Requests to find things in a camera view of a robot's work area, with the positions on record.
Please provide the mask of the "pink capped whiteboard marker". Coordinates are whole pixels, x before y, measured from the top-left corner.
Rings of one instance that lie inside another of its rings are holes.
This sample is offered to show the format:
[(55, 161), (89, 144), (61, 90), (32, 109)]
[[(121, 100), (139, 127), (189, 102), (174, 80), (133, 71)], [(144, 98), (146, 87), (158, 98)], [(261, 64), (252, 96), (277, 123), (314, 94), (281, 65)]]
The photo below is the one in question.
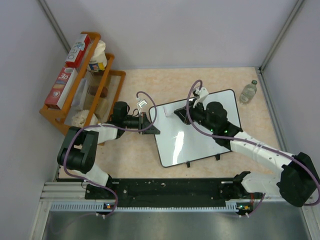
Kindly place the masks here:
[(165, 115), (166, 118), (168, 118), (168, 117), (170, 117), (171, 115), (174, 114), (174, 110), (172, 110), (172, 109), (164, 108), (163, 110), (164, 110), (164, 115)]

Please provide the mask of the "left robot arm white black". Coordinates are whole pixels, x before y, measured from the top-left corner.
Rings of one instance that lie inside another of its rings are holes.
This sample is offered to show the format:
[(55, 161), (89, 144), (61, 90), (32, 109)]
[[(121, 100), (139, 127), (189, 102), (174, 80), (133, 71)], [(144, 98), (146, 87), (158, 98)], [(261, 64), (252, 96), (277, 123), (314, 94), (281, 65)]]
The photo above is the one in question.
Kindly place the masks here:
[(137, 103), (137, 114), (129, 114), (129, 106), (124, 101), (118, 101), (113, 106), (113, 112), (106, 123), (91, 125), (84, 128), (72, 126), (69, 128), (57, 155), (57, 163), (72, 177), (80, 178), (97, 185), (96, 192), (102, 198), (109, 198), (114, 191), (110, 175), (95, 164), (97, 146), (106, 141), (119, 139), (125, 132), (159, 135), (161, 133), (149, 121), (142, 108), (146, 100)]

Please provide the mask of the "white whiteboard black frame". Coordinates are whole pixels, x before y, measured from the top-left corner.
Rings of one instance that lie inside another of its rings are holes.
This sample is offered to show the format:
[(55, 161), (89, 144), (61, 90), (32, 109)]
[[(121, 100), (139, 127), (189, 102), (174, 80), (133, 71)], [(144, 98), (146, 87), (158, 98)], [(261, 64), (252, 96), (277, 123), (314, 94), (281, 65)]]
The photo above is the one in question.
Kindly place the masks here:
[[(157, 116), (153, 125), (160, 130), (160, 134), (154, 137), (160, 163), (165, 168), (230, 152), (213, 138), (199, 133), (192, 125), (184, 124), (175, 114), (165, 117), (164, 109), (176, 110), (184, 107), (186, 102), (182, 99), (156, 106)], [(236, 95), (232, 89), (209, 93), (203, 101), (204, 107), (210, 102), (220, 102), (227, 111), (228, 121), (241, 127)]]

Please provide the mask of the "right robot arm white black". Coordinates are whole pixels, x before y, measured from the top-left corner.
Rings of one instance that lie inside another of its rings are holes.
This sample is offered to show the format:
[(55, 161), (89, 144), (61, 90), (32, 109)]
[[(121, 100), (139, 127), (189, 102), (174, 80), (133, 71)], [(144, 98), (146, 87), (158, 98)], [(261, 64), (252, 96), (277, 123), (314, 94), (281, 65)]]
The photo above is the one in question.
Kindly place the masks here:
[(300, 152), (292, 154), (277, 150), (251, 137), (240, 127), (228, 121), (227, 111), (217, 101), (178, 108), (174, 114), (186, 125), (199, 124), (209, 130), (215, 142), (236, 153), (243, 154), (270, 169), (272, 174), (249, 172), (233, 185), (239, 198), (250, 193), (281, 196), (295, 207), (308, 206), (308, 199), (320, 190), (320, 178), (311, 158)]

